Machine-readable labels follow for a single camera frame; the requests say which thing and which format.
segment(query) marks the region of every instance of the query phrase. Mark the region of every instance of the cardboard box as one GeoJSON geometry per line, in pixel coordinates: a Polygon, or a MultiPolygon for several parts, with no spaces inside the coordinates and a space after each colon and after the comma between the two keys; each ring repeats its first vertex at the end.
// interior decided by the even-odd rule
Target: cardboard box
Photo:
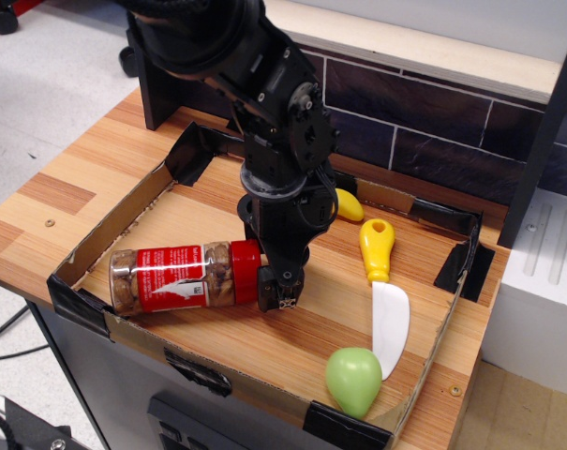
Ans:
{"type": "Polygon", "coordinates": [[[392,281],[410,299],[407,347],[362,419],[339,410],[324,367],[342,347],[370,347],[371,288],[360,224],[338,219],[311,245],[295,310],[256,305],[117,317],[108,259],[124,248],[244,239],[236,216],[242,142],[192,124],[156,167],[73,250],[48,280],[56,312],[225,398],[237,398],[340,448],[391,448],[406,424],[456,300],[476,300],[493,252],[479,244],[481,216],[415,198],[346,173],[337,184],[366,217],[395,224],[392,281]],[[470,274],[475,266],[476,271],[470,274]]]}

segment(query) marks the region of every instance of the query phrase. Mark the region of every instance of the red label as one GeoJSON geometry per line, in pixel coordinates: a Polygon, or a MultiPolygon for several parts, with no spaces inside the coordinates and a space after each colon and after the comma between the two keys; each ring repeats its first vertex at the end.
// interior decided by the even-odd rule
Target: red label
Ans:
{"type": "Polygon", "coordinates": [[[137,282],[143,311],[205,307],[203,255],[202,246],[139,250],[137,282]]]}

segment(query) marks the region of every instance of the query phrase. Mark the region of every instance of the gray floor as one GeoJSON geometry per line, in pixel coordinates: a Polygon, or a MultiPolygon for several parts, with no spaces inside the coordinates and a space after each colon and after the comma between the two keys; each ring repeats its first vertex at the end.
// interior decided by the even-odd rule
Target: gray floor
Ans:
{"type": "MultiPolygon", "coordinates": [[[[0,203],[138,85],[118,62],[124,11],[105,0],[46,0],[0,36],[0,203]]],[[[0,288],[0,325],[24,301],[0,288]]],[[[0,355],[45,343],[30,314],[0,337],[0,355]]],[[[0,362],[0,394],[102,448],[52,352],[0,362]]]]}

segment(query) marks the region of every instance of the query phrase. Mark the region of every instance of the knife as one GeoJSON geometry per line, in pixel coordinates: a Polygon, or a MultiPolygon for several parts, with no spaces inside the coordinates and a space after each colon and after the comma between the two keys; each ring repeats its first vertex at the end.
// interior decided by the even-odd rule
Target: knife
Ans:
{"type": "Polygon", "coordinates": [[[360,249],[373,287],[373,353],[379,359],[383,380],[404,352],[410,328],[408,296],[389,283],[394,242],[394,227],[382,218],[370,219],[360,229],[360,249]]]}

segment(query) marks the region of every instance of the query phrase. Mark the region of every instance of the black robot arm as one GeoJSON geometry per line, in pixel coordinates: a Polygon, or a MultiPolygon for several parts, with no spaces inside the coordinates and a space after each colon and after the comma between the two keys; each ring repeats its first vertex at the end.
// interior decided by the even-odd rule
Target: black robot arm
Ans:
{"type": "Polygon", "coordinates": [[[336,217],[329,124],[314,68],[265,16],[262,0],[117,0],[154,65],[213,86],[231,100],[244,134],[238,205],[246,237],[268,259],[261,310],[293,308],[304,287],[308,244],[336,217]]]}

